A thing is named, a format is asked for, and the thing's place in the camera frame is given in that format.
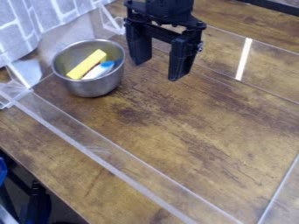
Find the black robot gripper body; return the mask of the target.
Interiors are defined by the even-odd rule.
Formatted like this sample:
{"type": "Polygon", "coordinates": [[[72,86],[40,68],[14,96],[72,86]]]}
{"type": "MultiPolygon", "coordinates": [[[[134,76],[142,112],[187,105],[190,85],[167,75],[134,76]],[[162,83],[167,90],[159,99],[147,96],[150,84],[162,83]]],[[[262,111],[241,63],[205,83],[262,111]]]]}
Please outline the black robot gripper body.
{"type": "Polygon", "coordinates": [[[177,38],[202,42],[207,25],[193,15],[194,0],[126,0],[128,36],[171,43],[177,38]]]}

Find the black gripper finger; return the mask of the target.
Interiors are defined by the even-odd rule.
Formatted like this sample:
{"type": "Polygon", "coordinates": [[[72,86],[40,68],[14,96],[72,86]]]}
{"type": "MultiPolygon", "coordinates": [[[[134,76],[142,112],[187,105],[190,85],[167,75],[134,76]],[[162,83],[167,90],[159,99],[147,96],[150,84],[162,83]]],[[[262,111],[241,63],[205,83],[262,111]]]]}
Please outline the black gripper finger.
{"type": "Polygon", "coordinates": [[[169,80],[178,81],[193,69],[199,45],[189,37],[179,36],[173,41],[170,52],[169,80]]]}
{"type": "Polygon", "coordinates": [[[153,58],[153,37],[149,34],[150,24],[126,22],[126,40],[130,56],[139,66],[153,58]]]}

